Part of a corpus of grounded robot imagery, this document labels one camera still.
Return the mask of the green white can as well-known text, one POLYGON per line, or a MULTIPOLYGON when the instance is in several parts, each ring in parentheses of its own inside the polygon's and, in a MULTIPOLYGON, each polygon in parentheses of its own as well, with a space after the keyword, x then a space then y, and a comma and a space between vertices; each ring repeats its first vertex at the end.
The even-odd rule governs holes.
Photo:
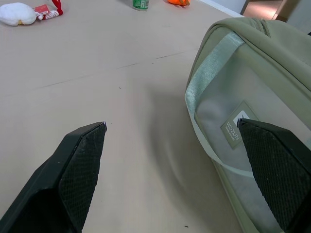
POLYGON ((132 6, 136 10, 146 11, 149 6, 149 0, 132 0, 132 6))

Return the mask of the beige fabric bag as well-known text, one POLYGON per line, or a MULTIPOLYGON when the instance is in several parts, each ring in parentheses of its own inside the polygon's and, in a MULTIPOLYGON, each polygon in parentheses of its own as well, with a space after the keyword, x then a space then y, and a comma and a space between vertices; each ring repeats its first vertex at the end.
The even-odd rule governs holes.
POLYGON ((280 228, 237 127, 240 118, 270 123, 311 150, 311 36, 277 20, 216 22, 194 60, 185 102, 243 233, 311 233, 280 228))

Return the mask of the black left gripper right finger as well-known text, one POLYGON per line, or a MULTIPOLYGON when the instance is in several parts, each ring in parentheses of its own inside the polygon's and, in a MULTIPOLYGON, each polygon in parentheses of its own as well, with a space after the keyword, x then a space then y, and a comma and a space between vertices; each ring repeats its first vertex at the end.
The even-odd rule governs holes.
POLYGON ((291 131, 240 118, 255 181, 280 228, 311 231, 311 150, 291 131))

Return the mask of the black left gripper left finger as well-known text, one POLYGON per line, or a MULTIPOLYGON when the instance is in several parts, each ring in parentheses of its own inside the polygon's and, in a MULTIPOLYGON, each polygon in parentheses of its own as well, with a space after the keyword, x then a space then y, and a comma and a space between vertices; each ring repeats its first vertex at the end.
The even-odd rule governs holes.
POLYGON ((0 233, 82 233, 106 130, 96 122, 68 133, 0 219, 0 233))

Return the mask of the white plush toy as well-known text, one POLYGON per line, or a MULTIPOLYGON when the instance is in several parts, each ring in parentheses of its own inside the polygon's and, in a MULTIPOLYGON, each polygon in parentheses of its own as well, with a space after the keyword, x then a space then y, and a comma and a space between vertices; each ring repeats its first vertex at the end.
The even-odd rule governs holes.
POLYGON ((30 25, 36 21, 35 11, 20 2, 0 6, 0 22, 9 26, 30 25))

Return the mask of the red card packet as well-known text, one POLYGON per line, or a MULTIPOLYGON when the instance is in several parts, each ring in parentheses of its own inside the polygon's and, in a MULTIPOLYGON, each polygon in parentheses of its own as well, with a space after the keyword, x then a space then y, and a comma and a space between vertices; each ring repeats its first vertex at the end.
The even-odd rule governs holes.
POLYGON ((46 4, 34 7, 33 10, 35 11, 36 18, 38 20, 46 20, 51 18, 49 7, 46 4))

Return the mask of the red white candy cane toy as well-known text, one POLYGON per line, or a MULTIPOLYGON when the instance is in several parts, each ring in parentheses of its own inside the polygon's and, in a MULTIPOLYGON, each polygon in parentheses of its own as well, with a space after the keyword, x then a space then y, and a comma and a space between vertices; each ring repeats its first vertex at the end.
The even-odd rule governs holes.
POLYGON ((61 16, 63 14, 61 0, 51 0, 51 1, 52 1, 52 4, 54 5, 54 8, 52 8, 51 6, 48 6, 46 4, 50 10, 50 17, 51 18, 49 18, 49 19, 61 16))

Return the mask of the wooden furniture piece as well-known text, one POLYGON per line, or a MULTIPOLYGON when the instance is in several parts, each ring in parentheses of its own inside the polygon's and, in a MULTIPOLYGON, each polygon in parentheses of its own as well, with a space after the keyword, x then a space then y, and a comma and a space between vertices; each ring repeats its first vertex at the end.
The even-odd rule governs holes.
POLYGON ((246 0, 241 10, 244 17, 274 20, 287 0, 246 0))

